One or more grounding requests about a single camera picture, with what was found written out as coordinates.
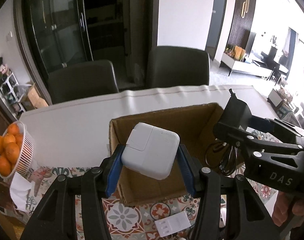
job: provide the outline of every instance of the cardboard box on floor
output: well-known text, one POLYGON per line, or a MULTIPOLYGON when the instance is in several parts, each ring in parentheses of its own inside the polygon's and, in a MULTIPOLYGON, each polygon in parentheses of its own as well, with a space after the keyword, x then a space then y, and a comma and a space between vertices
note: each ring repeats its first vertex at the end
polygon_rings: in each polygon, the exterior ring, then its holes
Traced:
POLYGON ((21 103, 27 111, 48 106, 45 99, 39 96, 35 83, 29 88, 21 103))
MULTIPOLYGON (((161 111, 123 116, 110 121, 110 149, 111 154, 118 144, 126 145, 126 141, 139 122, 144 122, 166 130, 173 131, 180 136, 180 143, 185 144, 191 156, 205 163, 205 151, 210 143, 215 141, 212 133, 213 126, 223 113, 217 103, 187 106, 161 111)), ((208 161, 219 163, 221 155, 209 155, 208 161)), ((186 194, 183 178, 174 161, 170 175, 164 180, 156 180, 138 172, 122 169, 118 183, 121 201, 126 206, 155 203, 186 194)))

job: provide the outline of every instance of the white paper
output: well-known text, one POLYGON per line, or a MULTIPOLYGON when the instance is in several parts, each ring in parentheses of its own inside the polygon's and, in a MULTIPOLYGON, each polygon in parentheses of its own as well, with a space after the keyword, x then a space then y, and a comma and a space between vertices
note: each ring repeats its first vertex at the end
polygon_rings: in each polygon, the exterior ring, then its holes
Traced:
POLYGON ((10 185, 10 197, 17 206, 18 210, 23 212, 26 211, 26 198, 29 190, 34 187, 34 184, 34 182, 27 181, 18 172, 15 172, 10 185))
POLYGON ((160 237, 168 236, 191 226, 185 211, 154 221, 160 237))

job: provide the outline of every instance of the blue gripper pad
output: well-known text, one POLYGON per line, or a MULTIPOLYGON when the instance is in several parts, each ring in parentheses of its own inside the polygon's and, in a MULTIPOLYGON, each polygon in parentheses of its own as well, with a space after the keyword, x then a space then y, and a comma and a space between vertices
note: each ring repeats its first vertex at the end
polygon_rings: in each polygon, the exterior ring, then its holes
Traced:
POLYGON ((176 159, 181 170, 185 188, 191 196, 194 196, 196 194, 196 190, 194 188, 194 176, 191 172, 190 166, 188 165, 188 161, 185 158, 180 145, 176 152, 176 159))
POLYGON ((125 147, 124 146, 117 146, 115 149, 117 152, 114 152, 116 154, 116 158, 111 166, 111 170, 107 176, 107 185, 106 185, 106 190, 105 194, 107 197, 110 197, 116 190, 117 182, 119 181, 119 176, 121 174, 123 164, 121 160, 122 153, 124 151, 125 147))

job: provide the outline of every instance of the black cable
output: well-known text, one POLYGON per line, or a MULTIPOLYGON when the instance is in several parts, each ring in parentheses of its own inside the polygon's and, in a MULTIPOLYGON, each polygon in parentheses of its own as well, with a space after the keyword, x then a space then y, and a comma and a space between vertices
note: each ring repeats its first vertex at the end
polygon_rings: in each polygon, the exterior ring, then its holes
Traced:
POLYGON ((205 163, 210 169, 215 169, 218 167, 224 176, 230 176, 235 172, 236 160, 236 148, 219 140, 216 140, 214 143, 211 143, 205 150, 205 163), (207 155, 210 149, 212 149, 212 153, 214 154, 224 151, 220 162, 216 166, 210 165, 207 160, 207 155))

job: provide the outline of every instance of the white basket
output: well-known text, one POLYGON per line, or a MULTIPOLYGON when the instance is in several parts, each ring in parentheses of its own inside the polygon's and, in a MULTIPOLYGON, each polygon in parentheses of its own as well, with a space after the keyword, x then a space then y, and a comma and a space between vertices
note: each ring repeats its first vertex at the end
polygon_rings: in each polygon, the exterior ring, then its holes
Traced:
POLYGON ((27 132, 26 125, 24 125, 21 121, 16 121, 15 124, 18 125, 19 131, 23 134, 23 144, 19 153, 18 160, 15 164, 14 169, 7 177, 0 176, 3 179, 12 179, 14 177, 15 171, 17 171, 23 177, 27 174, 33 159, 33 145, 34 140, 31 135, 27 132))

